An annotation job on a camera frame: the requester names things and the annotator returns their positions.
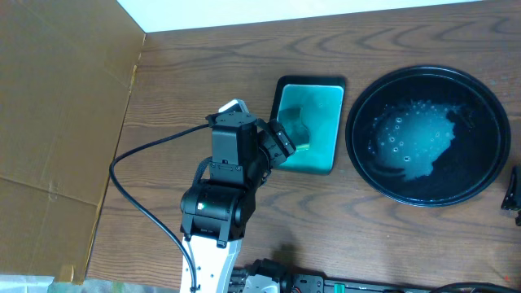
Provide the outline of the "green and yellow sponge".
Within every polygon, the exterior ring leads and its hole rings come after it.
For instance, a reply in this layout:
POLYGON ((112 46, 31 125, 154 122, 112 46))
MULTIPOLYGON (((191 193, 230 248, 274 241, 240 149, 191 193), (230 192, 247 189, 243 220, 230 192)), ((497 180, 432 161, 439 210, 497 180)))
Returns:
POLYGON ((278 113, 278 121, 286 130, 287 135, 298 151, 308 150, 310 146, 310 134, 308 127, 302 119, 302 108, 291 107, 278 113))

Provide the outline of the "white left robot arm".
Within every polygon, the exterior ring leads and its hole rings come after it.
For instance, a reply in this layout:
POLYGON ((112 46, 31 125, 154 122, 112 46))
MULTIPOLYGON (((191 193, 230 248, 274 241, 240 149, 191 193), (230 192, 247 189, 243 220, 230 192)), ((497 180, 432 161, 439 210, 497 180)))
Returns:
POLYGON ((282 124, 247 113, 208 120, 212 154, 199 163, 182 196, 182 246, 188 252, 182 290, 226 292, 247 222, 256 210, 256 192, 273 168, 296 151, 282 124))

